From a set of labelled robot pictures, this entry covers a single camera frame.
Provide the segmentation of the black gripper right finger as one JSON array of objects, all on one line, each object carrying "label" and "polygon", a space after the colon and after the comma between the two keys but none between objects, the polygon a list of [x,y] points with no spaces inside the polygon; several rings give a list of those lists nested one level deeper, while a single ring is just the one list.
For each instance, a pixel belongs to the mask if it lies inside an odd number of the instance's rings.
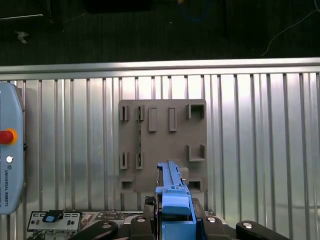
[{"label": "black gripper right finger", "polygon": [[195,212],[196,238],[198,240],[289,240],[257,222],[240,221],[233,228],[223,219],[206,215],[198,199],[192,199]]}]

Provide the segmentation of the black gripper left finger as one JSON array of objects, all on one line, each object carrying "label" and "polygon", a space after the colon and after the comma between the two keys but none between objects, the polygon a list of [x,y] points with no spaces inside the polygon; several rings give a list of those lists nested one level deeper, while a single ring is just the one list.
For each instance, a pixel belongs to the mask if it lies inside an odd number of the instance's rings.
[{"label": "black gripper left finger", "polygon": [[76,240],[155,240],[154,215],[156,199],[147,196],[142,215],[125,219],[119,226],[112,220],[99,220],[74,235]]}]

